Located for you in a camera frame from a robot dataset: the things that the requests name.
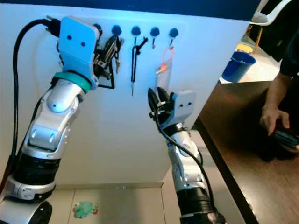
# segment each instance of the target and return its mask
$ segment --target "human hand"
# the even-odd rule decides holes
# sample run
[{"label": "human hand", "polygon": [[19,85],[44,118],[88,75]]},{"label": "human hand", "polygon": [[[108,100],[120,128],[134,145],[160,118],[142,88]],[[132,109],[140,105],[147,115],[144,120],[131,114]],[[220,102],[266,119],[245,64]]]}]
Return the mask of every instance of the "human hand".
[{"label": "human hand", "polygon": [[268,136],[274,132],[276,120],[278,119],[282,121],[282,125],[285,128],[290,128],[289,114],[287,112],[279,110],[276,106],[265,105],[263,107],[260,125],[267,129]]}]

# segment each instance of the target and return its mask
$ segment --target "white chair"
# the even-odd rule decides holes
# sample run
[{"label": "white chair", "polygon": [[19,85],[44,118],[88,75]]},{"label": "white chair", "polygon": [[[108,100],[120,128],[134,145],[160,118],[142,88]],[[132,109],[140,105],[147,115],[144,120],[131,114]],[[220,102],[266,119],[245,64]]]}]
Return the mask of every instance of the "white chair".
[{"label": "white chair", "polygon": [[258,32],[257,38],[256,38],[256,47],[253,50],[253,53],[256,53],[258,44],[260,43],[263,27],[270,25],[274,22],[280,11],[292,0],[282,0],[268,15],[265,15],[263,13],[257,12],[253,15],[253,18],[250,22],[250,26],[252,25],[258,25],[260,26],[260,30]]}]

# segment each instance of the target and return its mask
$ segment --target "screwdriver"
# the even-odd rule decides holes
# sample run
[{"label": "screwdriver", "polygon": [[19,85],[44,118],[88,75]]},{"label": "screwdriver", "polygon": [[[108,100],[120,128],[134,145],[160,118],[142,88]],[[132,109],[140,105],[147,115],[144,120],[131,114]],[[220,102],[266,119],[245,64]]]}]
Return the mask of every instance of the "screwdriver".
[{"label": "screwdriver", "polygon": [[136,77],[136,64],[137,64],[137,55],[140,54],[140,49],[142,46],[148,41],[148,38],[143,38],[143,41],[140,45],[135,45],[132,48],[132,75],[131,75],[131,88],[132,88],[132,96],[134,94],[134,83]]}]

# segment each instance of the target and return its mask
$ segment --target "wall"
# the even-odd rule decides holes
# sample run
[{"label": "wall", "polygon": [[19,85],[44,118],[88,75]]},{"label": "wall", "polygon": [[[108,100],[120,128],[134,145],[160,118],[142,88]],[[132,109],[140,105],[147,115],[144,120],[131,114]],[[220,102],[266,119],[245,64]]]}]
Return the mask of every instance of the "wall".
[{"label": "wall", "polygon": [[[147,89],[155,85],[155,70],[169,45],[168,32],[176,27],[170,88],[197,92],[195,111],[187,120],[191,127],[228,63],[243,35],[248,21],[211,17],[132,12],[60,6],[0,6],[0,174],[3,173],[12,139],[13,74],[12,51],[19,31],[34,19],[50,15],[61,19],[77,16],[99,23],[104,34],[122,28],[125,42],[120,52],[121,67],[115,75],[116,89],[90,91],[74,122],[67,150],[57,174],[58,184],[97,184],[162,181],[169,165],[165,141],[149,119]],[[150,39],[138,57],[134,96],[131,97],[131,28],[138,25],[142,37]],[[151,48],[150,29],[160,28],[156,48]],[[53,75],[60,71],[56,51],[57,39],[43,26],[28,32],[19,51],[20,131],[24,136],[34,105],[49,87]]]}]

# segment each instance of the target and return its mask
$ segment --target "floor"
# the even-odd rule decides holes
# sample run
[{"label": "floor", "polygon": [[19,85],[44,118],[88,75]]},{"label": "floor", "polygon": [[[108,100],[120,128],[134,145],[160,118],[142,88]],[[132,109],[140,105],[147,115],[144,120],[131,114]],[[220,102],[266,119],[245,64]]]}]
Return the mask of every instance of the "floor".
[{"label": "floor", "polygon": [[[191,131],[193,141],[204,157],[215,204],[230,224],[244,220],[209,154],[200,134]],[[171,170],[161,188],[61,189],[48,199],[53,206],[50,224],[179,224],[180,212],[173,186]],[[97,215],[75,218],[72,211],[78,202],[90,201],[99,206]]]},{"label": "floor", "polygon": [[[251,46],[254,49],[255,43],[248,37],[243,37],[240,43]],[[239,81],[243,82],[254,82],[254,81],[271,81],[279,72],[280,62],[277,62],[273,57],[269,56],[260,47],[257,49],[255,54],[251,54],[255,59],[256,63],[251,66],[243,78]],[[228,81],[220,78],[221,83],[229,83]]]}]

